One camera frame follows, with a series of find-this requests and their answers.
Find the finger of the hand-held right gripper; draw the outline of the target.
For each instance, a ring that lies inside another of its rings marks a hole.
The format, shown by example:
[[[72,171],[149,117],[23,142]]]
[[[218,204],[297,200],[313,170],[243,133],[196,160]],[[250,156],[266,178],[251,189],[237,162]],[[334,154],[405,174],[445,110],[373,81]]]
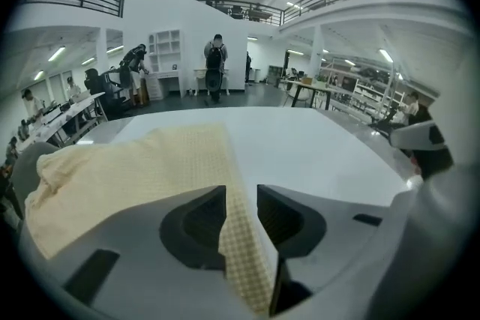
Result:
[[[388,141],[394,148],[412,151],[439,151],[446,148],[443,135],[433,120],[393,130]]]
[[[412,153],[423,179],[444,172],[453,165],[452,156],[447,148],[437,151],[414,150]]]

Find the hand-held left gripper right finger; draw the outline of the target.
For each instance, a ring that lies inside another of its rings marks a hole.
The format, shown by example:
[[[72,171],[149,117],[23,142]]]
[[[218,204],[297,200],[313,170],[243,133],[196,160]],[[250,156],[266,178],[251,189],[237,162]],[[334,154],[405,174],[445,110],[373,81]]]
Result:
[[[256,206],[278,254],[270,315],[367,315],[396,199],[372,205],[260,184]]]

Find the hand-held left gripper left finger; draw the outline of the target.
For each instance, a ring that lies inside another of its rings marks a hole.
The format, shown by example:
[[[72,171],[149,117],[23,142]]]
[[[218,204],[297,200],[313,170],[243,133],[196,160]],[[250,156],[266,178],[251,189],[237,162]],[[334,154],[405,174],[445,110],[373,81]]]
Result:
[[[22,258],[70,317],[241,317],[219,253],[225,186],[121,210],[48,259],[22,231]]]

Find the beige cloth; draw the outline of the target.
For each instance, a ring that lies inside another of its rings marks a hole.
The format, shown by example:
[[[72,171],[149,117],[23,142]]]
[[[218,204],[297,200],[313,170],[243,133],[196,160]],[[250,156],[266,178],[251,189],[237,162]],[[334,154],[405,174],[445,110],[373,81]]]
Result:
[[[218,247],[226,278],[255,313],[267,313],[273,272],[223,124],[158,128],[116,144],[72,145],[40,156],[36,172],[40,182],[26,198],[25,221],[47,259],[123,209],[225,186],[226,221]]]

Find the white shelving rack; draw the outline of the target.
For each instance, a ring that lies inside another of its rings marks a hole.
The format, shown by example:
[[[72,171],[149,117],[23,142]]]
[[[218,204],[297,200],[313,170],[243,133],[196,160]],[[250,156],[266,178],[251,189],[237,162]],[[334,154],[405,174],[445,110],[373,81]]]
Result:
[[[370,124],[395,114],[409,103],[409,94],[419,95],[419,104],[429,106],[437,94],[402,77],[391,64],[344,55],[321,59],[318,78],[331,89],[331,107]]]

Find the person's white shirt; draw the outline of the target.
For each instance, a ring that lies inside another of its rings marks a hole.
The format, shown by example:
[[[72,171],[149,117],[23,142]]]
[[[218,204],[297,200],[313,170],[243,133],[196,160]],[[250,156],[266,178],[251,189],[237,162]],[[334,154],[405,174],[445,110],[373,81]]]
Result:
[[[430,301],[479,225],[480,163],[453,166],[427,179],[370,303],[369,320],[404,320]]]

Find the white table with black legs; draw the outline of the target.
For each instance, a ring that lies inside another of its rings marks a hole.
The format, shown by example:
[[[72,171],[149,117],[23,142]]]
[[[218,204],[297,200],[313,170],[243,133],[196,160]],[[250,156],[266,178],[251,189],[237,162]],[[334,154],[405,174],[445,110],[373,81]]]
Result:
[[[289,104],[293,108],[303,106],[309,109],[337,110],[345,113],[354,113],[355,111],[347,102],[341,100],[342,96],[351,96],[351,94],[333,85],[324,82],[307,84],[302,81],[286,79],[280,81],[280,86],[286,94],[284,106]]]

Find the grey upholstered chair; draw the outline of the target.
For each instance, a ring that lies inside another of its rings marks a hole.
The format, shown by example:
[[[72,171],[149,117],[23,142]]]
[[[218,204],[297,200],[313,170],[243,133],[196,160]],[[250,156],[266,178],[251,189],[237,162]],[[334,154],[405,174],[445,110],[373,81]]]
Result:
[[[19,206],[20,218],[25,217],[26,198],[35,191],[40,183],[37,162],[43,155],[56,152],[59,148],[48,142],[36,142],[24,150],[16,160],[11,182],[16,202]]]

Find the white work table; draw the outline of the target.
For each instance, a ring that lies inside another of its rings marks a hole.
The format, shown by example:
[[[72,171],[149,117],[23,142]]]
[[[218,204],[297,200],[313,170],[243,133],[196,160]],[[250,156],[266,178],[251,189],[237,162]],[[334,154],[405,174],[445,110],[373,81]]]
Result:
[[[53,136],[57,136],[60,140],[60,147],[65,147],[66,145],[76,143],[91,127],[98,125],[101,122],[108,122],[104,108],[99,100],[99,98],[104,95],[104,92],[90,95],[86,99],[72,104],[67,111],[58,114],[50,121],[46,120],[46,116],[42,117],[42,125],[33,130],[30,134],[30,137],[27,138],[26,141],[17,145],[18,151],[22,152],[36,142],[47,142]],[[82,114],[83,112],[89,112],[90,110],[93,111],[94,116],[87,121],[87,124],[84,127],[80,128],[78,115]],[[63,140],[58,133],[63,126],[71,120],[73,120],[76,125],[76,132],[66,140]]]

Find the white vanity table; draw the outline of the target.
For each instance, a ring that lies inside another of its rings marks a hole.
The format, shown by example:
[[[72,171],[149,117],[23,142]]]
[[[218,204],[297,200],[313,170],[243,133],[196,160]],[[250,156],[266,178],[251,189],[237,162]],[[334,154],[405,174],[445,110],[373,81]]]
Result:
[[[195,69],[193,72],[194,72],[194,75],[193,75],[193,78],[195,80],[195,88],[190,91],[190,94],[193,95],[193,96],[196,96],[198,97],[199,96],[199,92],[200,92],[200,80],[201,79],[205,79],[206,77],[206,71],[207,69],[206,68],[202,68],[202,69]],[[225,92],[226,92],[226,95],[227,96],[230,96],[230,90],[229,90],[229,69],[228,68],[225,68],[224,69],[224,72],[223,72],[223,80],[222,80],[222,87],[225,89]]]

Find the white shelf desk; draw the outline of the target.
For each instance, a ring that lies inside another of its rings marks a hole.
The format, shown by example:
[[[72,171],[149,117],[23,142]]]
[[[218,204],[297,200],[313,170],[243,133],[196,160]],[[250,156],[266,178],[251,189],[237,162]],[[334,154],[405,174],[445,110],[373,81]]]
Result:
[[[188,91],[185,45],[179,29],[157,31],[148,36],[148,75],[145,83],[150,100],[163,100]]]

